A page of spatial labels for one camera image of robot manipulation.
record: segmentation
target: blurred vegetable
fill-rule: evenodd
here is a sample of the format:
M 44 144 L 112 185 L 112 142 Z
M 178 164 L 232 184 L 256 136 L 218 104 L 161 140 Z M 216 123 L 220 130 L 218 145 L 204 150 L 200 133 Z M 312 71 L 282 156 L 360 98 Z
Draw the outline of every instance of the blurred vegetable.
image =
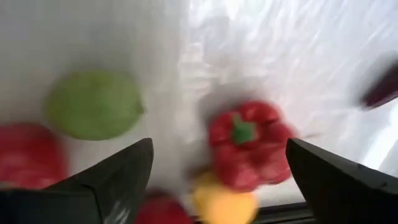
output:
M 193 220 L 178 200 L 165 193 L 157 193 L 142 204 L 135 224 L 193 224 Z
M 66 158 L 50 130 L 34 123 L 0 126 L 0 182 L 42 189 L 65 178 Z
M 196 179 L 193 203 L 201 220 L 207 224 L 248 224 L 254 219 L 258 207 L 252 192 L 233 192 L 211 172 Z
M 110 139 L 126 132 L 143 113 L 131 76 L 107 71 L 75 72 L 49 95 L 50 122 L 77 139 Z
M 398 62 L 395 63 L 364 94 L 361 101 L 368 108 L 377 108 L 398 97 Z
M 219 115 L 210 126 L 213 167 L 229 188 L 248 192 L 259 184 L 278 184 L 291 175 L 285 156 L 290 127 L 276 106 L 248 101 Z

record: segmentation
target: black panel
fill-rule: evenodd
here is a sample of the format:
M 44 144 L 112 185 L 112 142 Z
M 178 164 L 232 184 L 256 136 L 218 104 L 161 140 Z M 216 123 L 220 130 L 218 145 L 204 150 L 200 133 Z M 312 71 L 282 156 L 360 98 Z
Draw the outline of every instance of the black panel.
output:
M 289 139 L 286 155 L 320 223 L 398 223 L 396 178 L 298 139 Z
M 100 224 L 95 196 L 91 192 L 53 193 L 33 190 L 0 192 L 3 223 Z
M 311 210 L 306 203 L 294 203 L 265 207 L 259 210 L 253 224 L 271 223 L 315 223 Z

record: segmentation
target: yellow bell pepper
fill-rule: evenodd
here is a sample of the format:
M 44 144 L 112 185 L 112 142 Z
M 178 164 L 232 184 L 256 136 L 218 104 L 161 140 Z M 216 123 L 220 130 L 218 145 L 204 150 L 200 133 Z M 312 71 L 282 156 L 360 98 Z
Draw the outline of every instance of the yellow bell pepper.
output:
M 258 209 L 253 192 L 233 192 L 211 172 L 195 180 L 193 203 L 200 218 L 207 224 L 248 224 Z

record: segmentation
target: red fruit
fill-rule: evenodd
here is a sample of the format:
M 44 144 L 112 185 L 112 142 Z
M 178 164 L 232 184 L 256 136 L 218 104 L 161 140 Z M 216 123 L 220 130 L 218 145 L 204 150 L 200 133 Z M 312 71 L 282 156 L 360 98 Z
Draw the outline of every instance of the red fruit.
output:
M 39 124 L 0 126 L 0 182 L 42 189 L 67 178 L 62 145 Z
M 279 184 L 292 175 L 281 144 L 263 144 L 251 155 L 262 184 Z
M 285 147 L 289 138 L 294 138 L 294 132 L 283 122 L 276 121 L 264 126 L 263 140 L 264 142 L 282 143 Z
M 236 111 L 229 111 L 218 116 L 209 128 L 209 142 L 215 147 L 231 139 L 233 129 L 233 116 L 238 114 Z
M 257 123 L 266 123 L 280 120 L 280 112 L 277 107 L 271 103 L 263 101 L 248 101 L 243 104 L 238 111 L 244 121 Z
M 227 187 L 248 192 L 260 182 L 275 184 L 290 177 L 284 154 L 279 154 L 282 159 L 269 159 L 275 151 L 284 152 L 288 138 L 294 137 L 280 114 L 271 103 L 248 101 L 211 124 L 213 167 Z
M 216 175 L 231 190 L 249 192 L 259 185 L 259 175 L 251 164 L 249 152 L 222 147 L 215 151 L 214 160 Z
M 192 224 L 193 220 L 179 202 L 167 194 L 147 198 L 135 224 Z

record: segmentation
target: white plastic sheet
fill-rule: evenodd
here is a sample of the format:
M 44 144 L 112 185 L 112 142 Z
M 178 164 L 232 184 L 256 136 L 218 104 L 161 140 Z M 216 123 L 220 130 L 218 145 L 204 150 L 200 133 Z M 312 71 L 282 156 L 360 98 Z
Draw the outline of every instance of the white plastic sheet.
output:
M 3 0 L 0 120 L 45 122 L 42 98 L 68 71 L 122 70 L 140 84 L 146 115 L 109 141 L 65 137 L 71 173 L 149 136 L 149 187 L 190 207 L 186 174 L 209 161 L 206 124 L 260 98 L 311 143 L 398 175 L 397 102 L 358 105 L 395 57 L 397 21 L 395 0 Z M 303 200 L 293 179 L 257 193 L 262 206 Z

